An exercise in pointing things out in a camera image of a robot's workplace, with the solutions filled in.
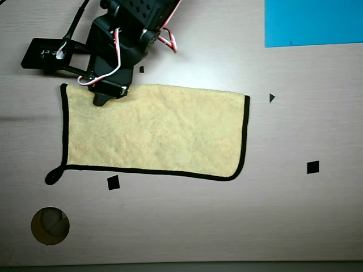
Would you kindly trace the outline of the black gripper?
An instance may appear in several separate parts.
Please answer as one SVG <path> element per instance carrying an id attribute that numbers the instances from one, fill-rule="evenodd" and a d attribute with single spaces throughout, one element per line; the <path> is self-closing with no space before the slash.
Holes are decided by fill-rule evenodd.
<path id="1" fill-rule="evenodd" d="M 145 28 L 137 19 L 117 20 L 105 14 L 93 21 L 86 41 L 91 53 L 86 78 L 92 80 L 116 70 L 88 86 L 95 94 L 95 106 L 102 107 L 110 99 L 128 94 L 134 66 L 146 57 L 156 39 L 156 30 Z"/>

